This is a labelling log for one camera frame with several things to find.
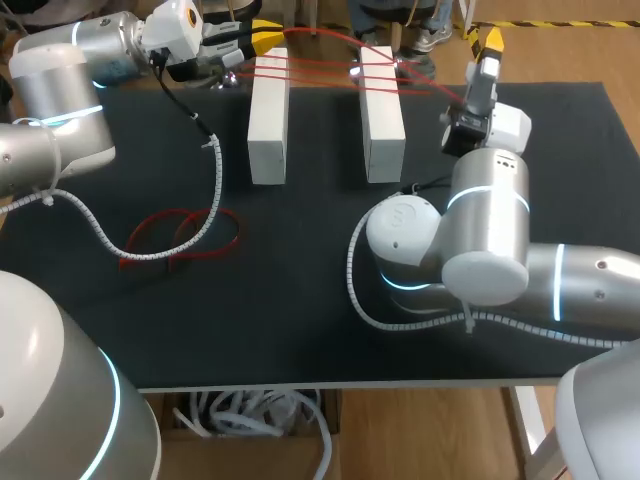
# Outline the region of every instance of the black tabletop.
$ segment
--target black tabletop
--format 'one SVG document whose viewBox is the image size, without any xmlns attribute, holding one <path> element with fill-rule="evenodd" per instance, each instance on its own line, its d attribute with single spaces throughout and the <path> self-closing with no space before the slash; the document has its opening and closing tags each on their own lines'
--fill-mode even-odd
<svg viewBox="0 0 640 480">
<path fill-rule="evenodd" d="M 498 93 L 533 120 L 523 156 L 531 177 L 532 241 L 640 253 L 640 162 L 603 87 L 501 85 Z M 123 246 L 155 212 L 209 207 L 214 163 L 212 153 L 200 149 L 193 123 L 159 91 L 101 95 L 116 160 L 62 187 L 86 202 L 112 241 Z M 240 220 L 236 248 L 176 262 L 170 272 L 163 261 L 119 271 L 117 259 L 63 199 L 53 208 L 38 204 L 12 213 L 0 232 L 0 268 L 45 289 L 137 387 L 557 377 L 600 353 L 488 323 L 472 336 L 461 324 L 415 333 L 367 326 L 346 292 L 347 244 L 362 214 L 398 185 L 366 183 L 357 93 L 292 89 L 287 183 L 271 187 L 251 184 L 250 96 L 179 95 L 220 138 L 221 204 Z M 438 116 L 447 100 L 434 94 L 401 102 L 403 184 L 450 172 L 453 159 L 438 148 Z M 442 208 L 447 192 L 426 196 Z M 156 225 L 141 248 L 168 248 L 181 220 Z M 234 228 L 220 215 L 198 250 L 223 245 Z M 410 320 L 384 294 L 364 242 L 356 251 L 355 281 L 372 316 Z"/>
</svg>

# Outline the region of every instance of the sneaker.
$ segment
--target sneaker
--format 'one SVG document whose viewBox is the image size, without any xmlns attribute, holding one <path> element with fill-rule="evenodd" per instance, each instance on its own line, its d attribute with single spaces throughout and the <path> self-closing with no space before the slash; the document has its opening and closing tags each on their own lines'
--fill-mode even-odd
<svg viewBox="0 0 640 480">
<path fill-rule="evenodd" d="M 402 48 L 396 54 L 396 60 L 398 60 L 398 62 L 407 62 L 412 70 L 425 75 L 430 80 L 436 79 L 436 65 L 433 63 L 433 60 L 431 60 L 428 53 L 416 54 L 415 51 Z M 419 76 L 404 69 L 399 69 L 399 74 L 405 78 L 420 80 Z"/>
<path fill-rule="evenodd" d="M 453 25 L 447 22 L 444 27 L 431 33 L 428 29 L 420 29 L 420 36 L 413 44 L 413 50 L 416 52 L 429 53 L 439 44 L 444 43 L 453 35 Z"/>
<path fill-rule="evenodd" d="M 363 33 L 360 36 L 360 38 L 358 37 L 356 38 L 360 40 L 362 43 L 364 43 L 365 45 L 370 45 L 372 47 L 378 46 L 378 38 L 376 36 L 376 32 Z M 349 45 L 349 48 L 351 48 L 351 50 L 353 51 L 353 53 L 356 55 L 356 58 L 360 58 L 360 47 L 355 43 L 351 43 L 351 42 L 349 42 L 348 45 Z"/>
</svg>

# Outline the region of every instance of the white cable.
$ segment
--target white cable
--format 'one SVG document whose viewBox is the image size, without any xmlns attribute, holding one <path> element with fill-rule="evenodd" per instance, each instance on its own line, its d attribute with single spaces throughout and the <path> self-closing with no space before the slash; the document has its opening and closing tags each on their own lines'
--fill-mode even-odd
<svg viewBox="0 0 640 480">
<path fill-rule="evenodd" d="M 179 409 L 173 409 L 175 417 L 202 438 L 265 435 L 281 437 L 290 433 L 295 416 L 300 412 L 300 406 L 304 405 L 311 411 L 312 418 L 317 418 L 324 445 L 322 459 L 313 478 L 314 480 L 324 478 L 331 463 L 333 447 L 329 426 L 319 405 L 319 391 L 316 391 L 316 401 L 295 390 L 283 392 L 275 390 L 221 392 L 209 407 L 209 420 L 216 429 L 214 432 L 206 430 L 202 426 L 200 418 L 200 413 L 205 410 L 208 395 L 208 393 L 203 392 L 198 401 L 197 392 L 190 394 L 189 410 L 191 418 L 187 418 Z M 220 411 L 222 404 L 227 400 L 230 400 L 229 408 Z M 281 419 L 274 419 L 274 414 L 271 412 L 272 421 L 275 425 L 267 424 L 264 415 L 278 401 L 287 402 L 288 412 Z"/>
<path fill-rule="evenodd" d="M 49 137 L 49 144 L 51 145 L 51 150 L 53 150 L 53 179 L 51 180 L 51 185 L 49 189 L 44 193 L 42 197 L 42 203 L 46 206 L 51 207 L 53 205 L 53 191 L 58 186 L 58 180 L 60 180 L 60 173 L 62 172 L 62 152 L 60 152 L 60 144 L 58 143 L 58 139 L 53 134 L 53 130 L 51 127 L 44 123 L 42 120 L 33 117 L 22 117 L 14 120 L 12 122 L 13 125 L 17 125 L 24 121 L 37 123 L 40 128 L 43 128 Z"/>
<path fill-rule="evenodd" d="M 362 318 L 365 322 L 367 322 L 372 327 L 375 327 L 379 330 L 385 330 L 388 332 L 404 332 L 404 331 L 415 331 L 415 330 L 424 330 L 427 328 L 438 327 L 440 325 L 446 325 L 448 323 L 457 322 L 459 320 L 464 320 L 464 315 L 447 315 L 441 318 L 435 318 L 432 320 L 424 320 L 422 322 L 416 323 L 382 323 L 377 320 L 371 318 L 367 312 L 365 312 L 358 301 L 358 297 L 356 296 L 355 287 L 353 286 L 353 257 L 356 250 L 356 243 L 358 242 L 358 237 L 360 236 L 360 231 L 362 227 L 367 223 L 369 216 L 371 216 L 371 212 L 375 210 L 375 208 L 383 203 L 384 201 L 396 197 L 398 195 L 402 195 L 401 192 L 394 193 L 390 197 L 387 197 L 382 202 L 374 205 L 367 213 L 363 215 L 358 224 L 356 225 L 355 230 L 353 231 L 353 235 L 351 235 L 351 241 L 349 242 L 349 250 L 347 252 L 347 290 L 349 291 L 349 298 L 351 299 L 351 304 L 353 308 L 355 308 L 360 318 Z"/>
<path fill-rule="evenodd" d="M 78 210 L 80 210 L 80 212 L 88 220 L 89 225 L 91 225 L 91 228 L 93 228 L 100 242 L 102 242 L 102 244 L 107 248 L 107 250 L 109 250 L 114 255 L 117 255 L 120 258 L 125 258 L 128 260 L 136 260 L 136 261 L 158 260 L 161 258 L 167 258 L 167 257 L 170 257 L 171 255 L 180 253 L 192 247 L 193 245 L 195 245 L 204 236 L 207 230 L 209 230 L 209 227 L 211 226 L 211 223 L 213 222 L 213 219 L 216 216 L 216 213 L 218 211 L 218 205 L 220 204 L 220 195 L 222 194 L 222 152 L 220 150 L 220 142 L 218 141 L 218 137 L 216 137 L 215 135 L 211 135 L 211 141 L 206 145 L 203 145 L 202 148 L 209 147 L 209 146 L 213 147 L 214 154 L 215 154 L 215 161 L 216 161 L 216 183 L 215 183 L 214 193 L 213 193 L 213 203 L 211 205 L 211 210 L 209 211 L 209 215 L 207 216 L 207 219 L 202 225 L 202 228 L 200 228 L 198 233 L 196 233 L 190 240 L 186 241 L 182 245 L 171 248 L 169 250 L 165 250 L 164 252 L 137 254 L 137 253 L 129 253 L 129 252 L 125 252 L 124 250 L 120 250 L 113 243 L 111 243 L 111 240 L 109 240 L 107 235 L 104 233 L 104 230 L 102 230 L 102 227 L 98 223 L 98 220 L 96 220 L 96 217 L 93 215 L 93 213 L 91 213 L 91 210 L 89 210 L 89 208 L 82 202 L 82 200 L 80 200 L 78 197 L 76 197 L 72 193 L 69 193 L 65 190 L 60 190 L 57 188 L 54 189 L 51 192 L 51 194 L 65 198 L 66 200 L 70 201 L 76 208 L 78 208 Z M 43 198 L 44 195 L 46 195 L 46 193 L 37 192 L 37 193 L 32 193 L 31 195 L 22 197 L 21 199 L 16 200 L 15 202 L 0 208 L 0 215 L 9 213 L 24 205 L 28 205 L 31 202 L 34 202 L 36 200 Z"/>
<path fill-rule="evenodd" d="M 428 328 L 439 327 L 441 325 L 447 325 L 449 323 L 458 322 L 462 320 L 466 320 L 467 324 L 469 323 L 468 313 L 465 316 L 463 313 L 453 313 L 450 315 L 445 315 L 439 318 L 432 318 L 430 320 L 423 320 L 421 322 L 415 323 L 382 323 L 379 322 L 372 317 L 370 317 L 367 312 L 365 312 L 358 301 L 358 297 L 356 296 L 355 287 L 353 285 L 353 257 L 356 249 L 356 243 L 358 241 L 358 237 L 360 236 L 360 231 L 362 227 L 367 223 L 371 212 L 375 210 L 375 208 L 388 200 L 389 198 L 393 198 L 395 196 L 401 195 L 401 192 L 394 193 L 390 197 L 387 197 L 382 202 L 376 204 L 373 208 L 371 208 L 367 213 L 363 215 L 358 224 L 356 225 L 355 230 L 353 231 L 353 235 L 351 235 L 351 240 L 349 242 L 349 250 L 347 252 L 347 290 L 349 292 L 349 298 L 351 299 L 351 304 L 353 308 L 358 312 L 360 318 L 362 318 L 366 323 L 371 325 L 374 328 L 379 330 L 384 330 L 386 332 L 406 332 L 406 331 L 415 331 L 415 330 L 425 330 Z M 488 320 L 492 322 L 499 323 L 501 325 L 505 325 L 507 327 L 516 328 L 518 330 L 522 330 L 523 332 L 530 333 L 532 335 L 537 335 L 544 338 L 549 338 L 551 340 L 557 340 L 560 342 L 571 343 L 574 345 L 583 345 L 586 347 L 594 347 L 594 348 L 603 348 L 603 349 L 612 349 L 620 347 L 627 342 L 620 340 L 603 340 L 597 338 L 589 338 L 589 337 L 581 337 L 577 335 L 569 335 L 567 333 L 558 332 L 556 330 L 549 330 L 546 328 L 539 328 L 529 325 L 524 322 L 520 322 L 518 320 L 514 320 L 509 317 L 505 317 L 503 315 L 497 315 L 494 313 L 483 312 L 483 311 L 473 311 L 471 312 L 471 318 L 473 320 Z"/>
<path fill-rule="evenodd" d="M 327 425 L 327 420 L 324 418 L 320 407 L 318 407 L 318 405 L 309 397 L 306 397 L 305 395 L 302 395 L 300 392 L 297 392 L 295 390 L 287 392 L 286 394 L 292 396 L 300 403 L 304 404 L 315 414 L 316 418 L 318 419 L 318 426 L 320 427 L 320 434 L 322 435 L 324 451 L 322 452 L 322 459 L 320 460 L 320 465 L 318 465 L 318 469 L 313 476 L 313 480 L 322 480 L 326 475 L 327 470 L 329 469 L 329 464 L 331 463 L 331 454 L 333 453 L 331 433 L 329 432 L 329 425 Z"/>
</svg>

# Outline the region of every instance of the white foam block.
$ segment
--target white foam block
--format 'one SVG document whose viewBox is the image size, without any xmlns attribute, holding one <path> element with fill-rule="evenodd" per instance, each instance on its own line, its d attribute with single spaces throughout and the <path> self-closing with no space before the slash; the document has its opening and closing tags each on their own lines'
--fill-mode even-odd
<svg viewBox="0 0 640 480">
<path fill-rule="evenodd" d="M 286 48 L 273 48 L 269 54 L 288 56 Z M 260 68 L 287 68 L 287 65 L 287 60 L 258 57 L 255 73 L 288 78 L 284 70 Z M 256 77 L 247 134 L 251 178 L 256 185 L 282 185 L 285 182 L 288 118 L 289 80 Z"/>
<path fill-rule="evenodd" d="M 375 47 L 392 57 L 391 47 Z M 362 63 L 391 63 L 369 48 L 360 50 Z M 360 78 L 367 88 L 397 90 L 393 65 L 363 65 L 363 77 L 390 78 L 394 81 Z M 364 161 L 369 183 L 399 182 L 404 158 L 404 122 L 397 93 L 362 90 L 360 92 Z"/>
</svg>

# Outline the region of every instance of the white spiral cable wrap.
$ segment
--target white spiral cable wrap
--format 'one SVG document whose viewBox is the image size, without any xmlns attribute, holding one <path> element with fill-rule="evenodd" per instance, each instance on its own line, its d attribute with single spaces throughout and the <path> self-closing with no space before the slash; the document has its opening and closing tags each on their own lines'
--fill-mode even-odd
<svg viewBox="0 0 640 480">
<path fill-rule="evenodd" d="M 78 208 L 78 210 L 80 210 L 80 213 L 82 213 L 87 219 L 87 221 L 89 222 L 89 225 L 91 225 L 91 228 L 93 228 L 93 231 L 98 236 L 98 239 L 100 240 L 100 242 L 102 242 L 102 244 L 107 248 L 107 250 L 109 250 L 114 255 L 117 255 L 120 258 L 125 258 L 127 260 L 136 260 L 136 261 L 158 260 L 161 258 L 167 258 L 167 257 L 170 257 L 171 255 L 180 253 L 192 247 L 193 245 L 195 245 L 204 236 L 204 234 L 207 233 L 207 230 L 209 230 L 209 227 L 211 226 L 211 223 L 213 222 L 213 219 L 216 216 L 216 213 L 218 211 L 218 205 L 220 204 L 220 196 L 222 195 L 222 150 L 220 149 L 220 142 L 218 141 L 218 137 L 216 137 L 215 135 L 211 135 L 211 141 L 202 146 L 202 148 L 208 148 L 208 147 L 213 147 L 215 162 L 216 162 L 216 183 L 215 183 L 214 193 L 213 193 L 213 203 L 211 205 L 211 210 L 209 211 L 209 215 L 207 216 L 207 219 L 202 225 L 202 228 L 191 239 L 189 239 L 182 245 L 178 245 L 177 247 L 171 248 L 169 250 L 165 250 L 164 252 L 138 254 L 138 253 L 125 252 L 124 250 L 119 249 L 111 242 L 111 240 L 109 240 L 106 233 L 104 233 L 104 230 L 98 223 L 98 220 L 93 215 L 93 213 L 91 213 L 91 210 L 89 210 L 89 207 L 87 207 L 84 204 L 84 202 L 82 202 L 82 200 L 80 200 L 78 197 L 76 197 L 72 193 L 67 192 L 66 190 L 60 190 L 55 188 L 52 191 L 47 190 L 45 192 L 32 193 L 31 195 L 27 195 L 26 197 L 23 197 L 5 207 L 0 208 L 0 215 L 9 213 L 17 208 L 23 207 L 24 205 L 28 205 L 29 203 L 39 200 L 43 198 L 45 195 L 48 195 L 49 193 L 51 193 L 52 195 L 67 199 L 76 208 Z"/>
<path fill-rule="evenodd" d="M 312 413 L 308 421 L 316 419 L 320 427 L 324 450 L 322 459 L 313 476 L 314 480 L 322 480 L 329 469 L 333 445 L 329 426 L 320 408 L 320 391 L 316 390 L 316 401 L 303 395 L 296 390 L 288 391 L 229 391 L 221 392 L 206 408 L 209 393 L 192 392 L 189 396 L 188 418 L 179 409 L 174 408 L 173 414 L 185 426 L 202 438 L 211 437 L 238 437 L 238 436 L 272 436 L 282 437 L 289 433 L 291 426 L 295 423 L 295 417 L 300 413 L 301 405 L 306 406 Z M 226 410 L 222 409 L 222 404 L 230 399 Z M 265 414 L 275 402 L 284 402 L 288 405 L 286 416 L 268 424 L 265 421 Z M 215 427 L 215 431 L 207 430 L 201 421 L 205 413 L 209 414 L 209 422 Z"/>
<path fill-rule="evenodd" d="M 364 216 L 360 219 L 358 224 L 356 225 L 355 230 L 353 231 L 353 235 L 351 235 L 351 240 L 349 242 L 349 250 L 347 252 L 347 290 L 349 292 L 349 298 L 351 299 L 351 304 L 353 308 L 358 312 L 360 318 L 362 318 L 365 322 L 371 325 L 378 330 L 384 330 L 387 332 L 411 332 L 416 330 L 426 330 L 428 328 L 439 327 L 441 325 L 448 325 L 454 322 L 462 322 L 465 321 L 465 315 L 463 312 L 461 313 L 453 313 L 449 315 L 444 315 L 438 318 L 432 318 L 429 320 L 423 320 L 421 322 L 415 323 L 383 323 L 375 320 L 367 312 L 364 311 L 360 302 L 358 301 L 358 297 L 356 296 L 355 287 L 353 285 L 353 257 L 355 254 L 356 243 L 358 242 L 358 237 L 360 236 L 360 232 L 362 231 L 362 227 L 367 223 L 369 216 L 375 210 L 375 208 L 388 200 L 389 198 L 396 197 L 401 195 L 401 192 L 394 193 L 390 197 L 387 197 L 382 202 L 374 205 Z M 546 328 L 539 328 L 529 325 L 528 323 L 520 322 L 518 320 L 514 320 L 509 317 L 505 317 L 503 315 L 497 315 L 494 313 L 483 312 L 479 310 L 474 310 L 471 312 L 471 316 L 474 320 L 486 320 L 490 322 L 499 323 L 501 325 L 505 325 L 507 327 L 516 328 L 518 330 L 522 330 L 525 333 L 530 333 L 532 335 L 537 335 L 544 338 L 549 338 L 551 340 L 557 340 L 565 343 L 572 343 L 574 345 L 583 345 L 585 347 L 594 347 L 594 348 L 603 348 L 603 349 L 612 349 L 618 348 L 622 345 L 626 344 L 625 341 L 619 340 L 602 340 L 596 338 L 589 337 L 581 337 L 577 335 L 569 335 L 567 333 L 558 332 L 555 330 L 549 330 Z"/>
</svg>

